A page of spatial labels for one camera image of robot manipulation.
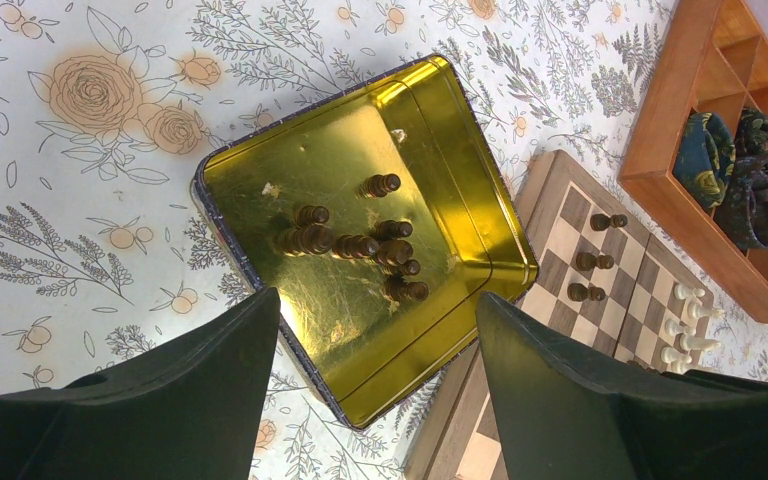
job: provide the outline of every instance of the dark chess piece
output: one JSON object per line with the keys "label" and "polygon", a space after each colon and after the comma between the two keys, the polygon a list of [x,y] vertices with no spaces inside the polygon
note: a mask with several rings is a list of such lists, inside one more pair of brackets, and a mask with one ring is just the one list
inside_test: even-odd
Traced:
{"label": "dark chess piece", "polygon": [[405,238],[413,233],[413,225],[410,222],[387,220],[375,227],[375,233],[383,238]]}
{"label": "dark chess piece", "polygon": [[375,254],[375,261],[385,267],[397,267],[413,256],[413,247],[404,240],[387,240]]}
{"label": "dark chess piece", "polygon": [[417,300],[419,302],[428,298],[428,284],[425,282],[405,282],[400,277],[389,277],[384,282],[384,291],[387,296],[397,302],[405,300]]}
{"label": "dark chess piece", "polygon": [[614,257],[610,255],[596,256],[589,252],[579,252],[575,256],[575,266],[582,272],[589,272],[594,268],[608,270],[614,267]]}
{"label": "dark chess piece", "polygon": [[363,194],[370,197],[382,198],[387,196],[388,193],[395,192],[402,186],[402,180],[395,173],[389,173],[387,175],[373,175],[367,178],[361,190]]}
{"label": "dark chess piece", "polygon": [[403,277],[410,277],[413,275],[419,275],[419,271],[422,270],[422,266],[418,261],[410,259],[407,262],[396,267],[385,267],[390,275],[401,275]]}
{"label": "dark chess piece", "polygon": [[321,205],[306,205],[296,213],[296,225],[306,227],[313,224],[324,224],[331,218],[331,212]]}
{"label": "dark chess piece", "polygon": [[366,258],[378,251],[378,242],[366,235],[341,235],[331,250],[340,258]]}
{"label": "dark chess piece", "polygon": [[285,231],[278,238],[279,247],[291,255],[322,255],[330,250],[333,244],[334,233],[331,229],[316,224]]}
{"label": "dark chess piece", "polygon": [[571,283],[567,287],[567,295],[569,295],[570,300],[573,302],[583,302],[585,300],[601,302],[606,297],[605,290],[594,285],[585,287],[580,283]]}
{"label": "dark chess piece", "polygon": [[628,225],[628,217],[623,214],[611,215],[597,213],[590,217],[590,228],[597,232],[607,230],[608,228],[623,228]]}

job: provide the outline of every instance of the chess piece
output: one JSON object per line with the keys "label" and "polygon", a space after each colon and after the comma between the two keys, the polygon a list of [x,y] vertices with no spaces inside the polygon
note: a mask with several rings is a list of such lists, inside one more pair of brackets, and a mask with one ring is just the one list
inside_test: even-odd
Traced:
{"label": "chess piece", "polygon": [[395,267],[385,267],[385,268],[390,275],[401,275],[404,277],[409,277],[413,275],[418,275],[419,271],[422,269],[422,266],[419,264],[418,261],[414,259],[410,259],[401,265],[398,265]]}
{"label": "chess piece", "polygon": [[607,230],[608,228],[622,228],[628,225],[628,217],[623,214],[611,215],[597,213],[590,217],[590,228],[597,232]]}
{"label": "chess piece", "polygon": [[410,222],[387,220],[375,227],[375,233],[384,238],[404,238],[413,233],[413,225]]}
{"label": "chess piece", "polygon": [[664,331],[672,337],[675,337],[676,335],[696,335],[695,328],[690,325],[682,326],[672,318],[668,318],[667,321],[664,322]]}
{"label": "chess piece", "polygon": [[373,258],[385,267],[397,267],[410,260],[412,256],[413,247],[410,243],[404,240],[388,240],[379,246]]}
{"label": "chess piece", "polygon": [[327,223],[331,213],[321,205],[305,205],[296,213],[296,225],[306,227],[313,224]]}
{"label": "chess piece", "polygon": [[690,355],[681,353],[673,347],[664,347],[661,349],[661,361],[664,363],[684,362],[690,363],[693,361]]}
{"label": "chess piece", "polygon": [[387,175],[373,175],[367,178],[361,190],[363,194],[369,197],[383,198],[388,193],[395,192],[402,186],[402,180],[395,173]]}
{"label": "chess piece", "polygon": [[583,302],[585,300],[601,302],[606,297],[605,290],[595,285],[585,287],[580,283],[571,283],[567,287],[567,295],[569,295],[570,300],[573,302]]}
{"label": "chess piece", "polygon": [[575,256],[575,266],[582,272],[589,272],[594,268],[608,270],[614,267],[614,257],[610,255],[596,256],[588,252],[579,252]]}
{"label": "chess piece", "polygon": [[321,255],[330,250],[333,243],[334,233],[331,229],[317,224],[288,230],[278,237],[280,248],[291,255]]}
{"label": "chess piece", "polygon": [[340,258],[366,258],[378,251],[378,242],[366,235],[341,235],[331,250]]}
{"label": "chess piece", "polygon": [[405,300],[423,301],[428,298],[428,285],[425,282],[405,282],[400,277],[389,277],[384,282],[387,296],[397,302]]}
{"label": "chess piece", "polygon": [[700,338],[692,335],[682,334],[678,339],[678,344],[684,350],[688,352],[691,350],[699,350],[700,352],[710,352],[722,346],[718,340],[713,338]]}
{"label": "chess piece", "polygon": [[679,300],[686,300],[690,297],[704,297],[705,296],[705,290],[702,288],[692,288],[688,287],[687,285],[682,285],[680,283],[677,283],[675,287],[673,287],[673,295]]}
{"label": "chess piece", "polygon": [[699,302],[691,302],[687,306],[687,316],[692,320],[699,320],[702,317],[711,317],[711,320],[723,318],[726,312],[722,308],[703,307]]}

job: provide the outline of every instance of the fern print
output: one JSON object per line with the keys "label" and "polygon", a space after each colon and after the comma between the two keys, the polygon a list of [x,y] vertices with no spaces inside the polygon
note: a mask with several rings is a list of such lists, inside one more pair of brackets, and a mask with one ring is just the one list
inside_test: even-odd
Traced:
{"label": "fern print", "polygon": [[[36,209],[21,205],[24,212],[11,206],[0,212],[0,279],[35,286],[36,293],[45,297],[74,297],[79,284],[90,283],[128,301],[122,289],[134,280],[115,254],[105,254],[83,235],[78,241],[61,240]],[[3,250],[7,244],[28,256]],[[70,250],[77,260],[67,257]]]}

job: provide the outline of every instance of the orange rose print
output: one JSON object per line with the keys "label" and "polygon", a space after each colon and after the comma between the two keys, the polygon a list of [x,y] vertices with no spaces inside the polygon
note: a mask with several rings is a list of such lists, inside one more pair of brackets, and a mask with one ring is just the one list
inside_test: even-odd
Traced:
{"label": "orange rose print", "polygon": [[119,130],[142,104],[140,82],[104,57],[84,55],[54,68],[49,105],[85,133]]}

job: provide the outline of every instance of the chess pawn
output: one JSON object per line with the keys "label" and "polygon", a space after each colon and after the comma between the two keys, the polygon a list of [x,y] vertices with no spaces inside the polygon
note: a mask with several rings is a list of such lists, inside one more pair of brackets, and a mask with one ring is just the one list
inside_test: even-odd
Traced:
{"label": "chess pawn", "polygon": [[341,235],[331,250],[340,258],[366,258],[378,251],[378,242],[365,235]]}
{"label": "chess pawn", "polygon": [[385,238],[405,238],[413,233],[413,225],[410,222],[387,220],[375,227],[375,233]]}
{"label": "chess pawn", "polygon": [[676,335],[696,335],[695,328],[690,325],[682,326],[672,318],[668,318],[667,321],[664,322],[664,331],[672,337],[675,337]]}
{"label": "chess pawn", "polygon": [[604,213],[597,213],[590,217],[590,228],[597,232],[607,230],[608,228],[622,228],[628,225],[628,217],[625,215],[611,215],[610,217]]}
{"label": "chess pawn", "polygon": [[596,256],[589,252],[579,252],[575,257],[575,266],[582,272],[589,272],[594,268],[608,270],[614,267],[614,257],[610,255]]}
{"label": "chess pawn", "polygon": [[679,300],[686,300],[690,297],[704,297],[705,296],[705,290],[702,288],[692,288],[688,287],[687,285],[682,285],[680,283],[677,283],[675,287],[673,287],[673,295]]}
{"label": "chess pawn", "polygon": [[387,270],[387,273],[390,275],[401,275],[403,277],[410,277],[413,275],[418,275],[419,271],[422,269],[422,266],[419,264],[418,261],[414,259],[410,259],[407,262],[396,266],[396,267],[385,267]]}
{"label": "chess pawn", "polygon": [[661,349],[661,361],[670,364],[673,362],[690,363],[693,359],[686,353],[681,353],[673,347],[664,347]]}
{"label": "chess pawn", "polygon": [[678,344],[684,350],[688,352],[691,350],[699,350],[700,352],[710,352],[722,346],[718,340],[713,338],[699,338],[692,335],[682,334],[678,339]]}
{"label": "chess pawn", "polygon": [[280,248],[291,255],[321,255],[330,250],[333,243],[331,229],[317,224],[285,231],[278,238]]}
{"label": "chess pawn", "polygon": [[387,296],[397,302],[405,300],[417,300],[419,302],[428,298],[428,284],[425,282],[405,282],[399,277],[389,277],[384,282],[384,291]]}
{"label": "chess pawn", "polygon": [[691,302],[687,306],[687,315],[693,320],[699,320],[702,317],[711,317],[711,320],[723,318],[726,311],[722,308],[703,307],[699,302]]}
{"label": "chess pawn", "polygon": [[361,185],[361,191],[368,197],[383,198],[402,186],[402,180],[395,173],[373,175]]}
{"label": "chess pawn", "polygon": [[327,223],[331,213],[321,205],[306,205],[296,212],[296,225],[306,227],[308,225]]}

